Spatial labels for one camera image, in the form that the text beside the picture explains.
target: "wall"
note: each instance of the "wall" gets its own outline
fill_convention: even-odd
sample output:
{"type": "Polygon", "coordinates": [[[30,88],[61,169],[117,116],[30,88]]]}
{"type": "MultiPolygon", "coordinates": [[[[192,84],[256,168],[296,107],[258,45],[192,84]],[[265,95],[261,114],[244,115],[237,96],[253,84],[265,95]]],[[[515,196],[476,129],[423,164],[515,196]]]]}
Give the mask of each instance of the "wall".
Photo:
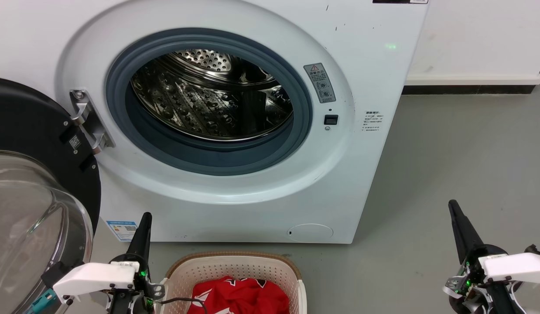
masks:
{"type": "Polygon", "coordinates": [[[430,0],[406,85],[540,83],[540,0],[430,0]]]}

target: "red cloth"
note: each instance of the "red cloth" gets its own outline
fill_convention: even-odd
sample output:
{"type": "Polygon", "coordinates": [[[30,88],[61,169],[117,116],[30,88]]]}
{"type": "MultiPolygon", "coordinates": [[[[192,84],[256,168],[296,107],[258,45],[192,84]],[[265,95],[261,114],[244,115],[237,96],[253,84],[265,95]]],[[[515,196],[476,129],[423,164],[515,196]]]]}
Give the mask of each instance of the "red cloth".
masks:
{"type": "MultiPolygon", "coordinates": [[[[192,298],[204,300],[208,314],[289,314],[290,299],[276,284],[266,280],[226,276],[198,283],[192,298]]],[[[192,302],[187,314],[204,314],[198,302],[192,302]]]]}

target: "floor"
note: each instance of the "floor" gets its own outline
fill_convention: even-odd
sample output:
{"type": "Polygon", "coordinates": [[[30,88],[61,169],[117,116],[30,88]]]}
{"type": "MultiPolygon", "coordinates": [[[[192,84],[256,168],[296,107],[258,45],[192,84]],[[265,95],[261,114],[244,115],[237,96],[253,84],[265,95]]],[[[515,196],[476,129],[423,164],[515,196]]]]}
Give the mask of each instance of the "floor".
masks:
{"type": "MultiPolygon", "coordinates": [[[[449,314],[458,270],[449,199],[483,240],[540,248],[540,86],[531,95],[403,96],[351,245],[154,243],[152,280],[194,252],[256,250],[300,268],[310,314],[449,314]]],[[[103,222],[92,259],[125,252],[103,222]]],[[[540,308],[540,290],[524,290],[540,308]]],[[[85,298],[67,313],[104,313],[85,298]]]]}

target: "brown basket rim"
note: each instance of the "brown basket rim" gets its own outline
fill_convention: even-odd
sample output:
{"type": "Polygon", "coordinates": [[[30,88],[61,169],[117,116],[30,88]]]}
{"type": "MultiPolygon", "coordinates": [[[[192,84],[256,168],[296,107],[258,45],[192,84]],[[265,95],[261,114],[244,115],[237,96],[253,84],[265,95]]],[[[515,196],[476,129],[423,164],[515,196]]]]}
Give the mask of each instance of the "brown basket rim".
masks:
{"type": "Polygon", "coordinates": [[[295,276],[297,277],[297,280],[301,280],[301,272],[299,271],[299,268],[297,268],[294,262],[290,261],[289,259],[285,258],[282,255],[273,254],[273,253],[255,252],[255,251],[216,251],[216,252],[201,252],[201,253],[188,254],[187,256],[175,262],[169,268],[169,270],[167,270],[166,278],[171,278],[171,276],[173,275],[173,272],[177,269],[177,267],[181,266],[186,261],[189,261],[191,259],[196,259],[196,258],[206,258],[206,257],[213,257],[213,256],[253,256],[253,257],[259,257],[259,258],[277,259],[281,262],[286,263],[294,271],[295,276]]]}

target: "perforated basket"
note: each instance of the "perforated basket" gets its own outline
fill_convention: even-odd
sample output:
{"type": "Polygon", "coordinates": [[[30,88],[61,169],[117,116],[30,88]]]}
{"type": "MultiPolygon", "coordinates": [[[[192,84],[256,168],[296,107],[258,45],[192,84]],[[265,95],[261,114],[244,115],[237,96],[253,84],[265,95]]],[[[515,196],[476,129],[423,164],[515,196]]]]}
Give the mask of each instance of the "perforated basket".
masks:
{"type": "MultiPolygon", "coordinates": [[[[307,295],[301,273],[290,260],[276,254],[257,252],[211,252],[185,256],[167,271],[162,281],[164,300],[192,296],[195,284],[223,276],[268,280],[290,299],[290,314],[307,313],[307,295]]],[[[161,314],[185,314],[190,302],[172,302],[158,309],[161,314]]]]}

